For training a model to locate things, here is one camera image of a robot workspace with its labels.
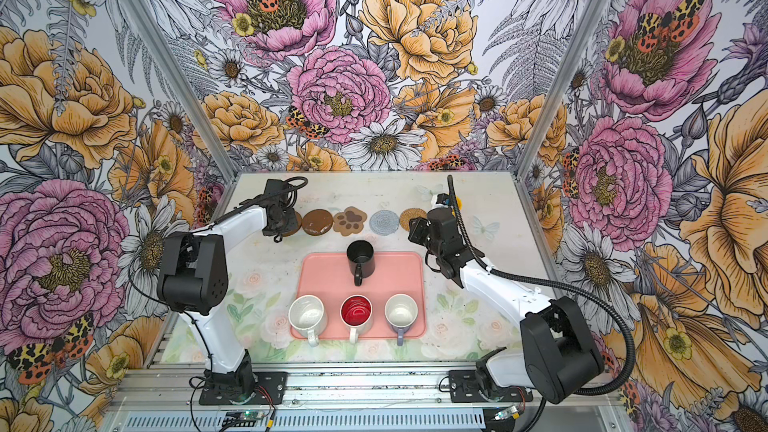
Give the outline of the brown paw shaped coaster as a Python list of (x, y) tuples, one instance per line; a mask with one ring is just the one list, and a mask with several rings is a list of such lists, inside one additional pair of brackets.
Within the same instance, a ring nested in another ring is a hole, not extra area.
[(365, 228), (367, 218), (368, 216), (364, 211), (349, 206), (333, 216), (332, 230), (343, 237), (360, 234)]

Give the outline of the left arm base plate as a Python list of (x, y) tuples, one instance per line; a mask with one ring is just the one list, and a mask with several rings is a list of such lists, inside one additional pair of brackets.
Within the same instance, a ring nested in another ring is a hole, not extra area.
[(205, 379), (199, 403), (205, 406), (280, 405), (287, 378), (285, 372), (213, 374)]

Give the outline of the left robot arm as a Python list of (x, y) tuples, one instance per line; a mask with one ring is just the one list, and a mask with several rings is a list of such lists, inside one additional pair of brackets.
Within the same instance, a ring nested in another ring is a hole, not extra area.
[(269, 179), (264, 191), (201, 228), (177, 232), (164, 240), (156, 294), (192, 329), (204, 352), (203, 405), (245, 404), (258, 394), (250, 355), (236, 337), (227, 307), (227, 253), (260, 233), (282, 241), (298, 227), (301, 176)]

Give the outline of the woven rattan round coaster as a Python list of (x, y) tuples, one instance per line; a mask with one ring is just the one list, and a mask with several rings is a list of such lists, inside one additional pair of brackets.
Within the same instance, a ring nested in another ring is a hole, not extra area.
[(410, 231), (410, 221), (416, 218), (426, 218), (427, 212), (421, 208), (408, 208), (399, 216), (399, 224), (406, 231)]

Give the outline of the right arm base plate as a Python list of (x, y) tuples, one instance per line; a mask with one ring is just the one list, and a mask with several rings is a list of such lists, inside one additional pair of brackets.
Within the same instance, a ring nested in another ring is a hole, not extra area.
[(439, 388), (448, 393), (452, 403), (529, 403), (533, 400), (531, 389), (525, 387), (506, 387), (497, 391), (483, 389), (474, 371), (449, 370), (447, 381)]

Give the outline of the dark brown round coaster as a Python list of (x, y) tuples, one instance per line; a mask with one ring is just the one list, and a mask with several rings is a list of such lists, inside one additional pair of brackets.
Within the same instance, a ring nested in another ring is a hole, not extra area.
[(334, 224), (334, 216), (325, 209), (314, 209), (302, 217), (302, 230), (310, 236), (321, 236), (329, 232)]

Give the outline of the black mug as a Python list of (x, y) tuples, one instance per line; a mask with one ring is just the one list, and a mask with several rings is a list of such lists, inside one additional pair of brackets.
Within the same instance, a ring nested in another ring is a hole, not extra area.
[(375, 272), (374, 247), (368, 241), (356, 240), (348, 246), (346, 257), (350, 272), (353, 275), (354, 285), (360, 287), (363, 281)]

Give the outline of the grey round felt coaster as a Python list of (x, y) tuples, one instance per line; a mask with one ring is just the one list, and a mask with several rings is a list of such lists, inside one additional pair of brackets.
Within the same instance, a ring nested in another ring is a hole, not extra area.
[(379, 210), (369, 220), (371, 230), (380, 236), (394, 234), (400, 228), (399, 216), (391, 210)]

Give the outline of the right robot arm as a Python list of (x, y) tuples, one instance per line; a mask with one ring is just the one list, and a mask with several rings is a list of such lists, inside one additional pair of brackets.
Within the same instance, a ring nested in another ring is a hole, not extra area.
[(500, 347), (476, 362), (476, 381), (486, 397), (513, 387), (534, 389), (552, 403), (602, 393), (589, 383), (603, 373), (604, 360), (574, 300), (550, 297), (535, 277), (502, 275), (464, 237), (449, 208), (411, 219), (409, 241), (426, 249), (438, 273), (517, 323), (519, 350)]

